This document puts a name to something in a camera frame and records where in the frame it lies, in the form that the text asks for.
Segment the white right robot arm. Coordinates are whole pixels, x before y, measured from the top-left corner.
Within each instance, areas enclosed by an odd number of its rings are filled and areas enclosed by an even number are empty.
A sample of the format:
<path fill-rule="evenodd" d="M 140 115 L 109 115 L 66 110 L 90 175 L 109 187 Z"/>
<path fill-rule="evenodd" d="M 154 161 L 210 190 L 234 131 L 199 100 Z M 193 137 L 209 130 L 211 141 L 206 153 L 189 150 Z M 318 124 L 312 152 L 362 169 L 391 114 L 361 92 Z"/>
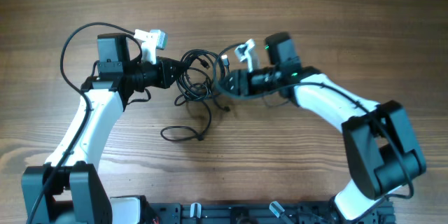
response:
<path fill-rule="evenodd" d="M 278 92 L 342 134 L 351 180 L 330 201 L 325 221 L 357 223 L 391 198 L 414 196 L 412 181 L 426 172 L 426 159 L 400 103 L 364 99 L 303 66 L 287 32 L 265 39 L 269 67 L 260 67 L 252 39 L 231 49 L 247 68 L 217 80 L 220 93 L 247 100 Z"/>

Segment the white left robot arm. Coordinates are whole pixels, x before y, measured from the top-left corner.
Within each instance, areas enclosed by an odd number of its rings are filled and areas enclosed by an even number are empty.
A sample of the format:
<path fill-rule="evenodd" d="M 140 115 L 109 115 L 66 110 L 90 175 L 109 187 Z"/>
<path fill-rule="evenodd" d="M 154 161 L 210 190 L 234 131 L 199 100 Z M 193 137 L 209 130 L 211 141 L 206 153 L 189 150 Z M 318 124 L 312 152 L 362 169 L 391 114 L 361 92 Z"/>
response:
<path fill-rule="evenodd" d="M 166 34 L 157 29 L 101 34 L 99 59 L 77 91 L 80 104 L 59 146 L 41 166 L 26 168 L 22 193 L 28 223 L 156 223 L 144 196 L 108 197 L 97 173 L 116 121 L 135 92 L 167 89 L 186 70 L 158 57 Z"/>

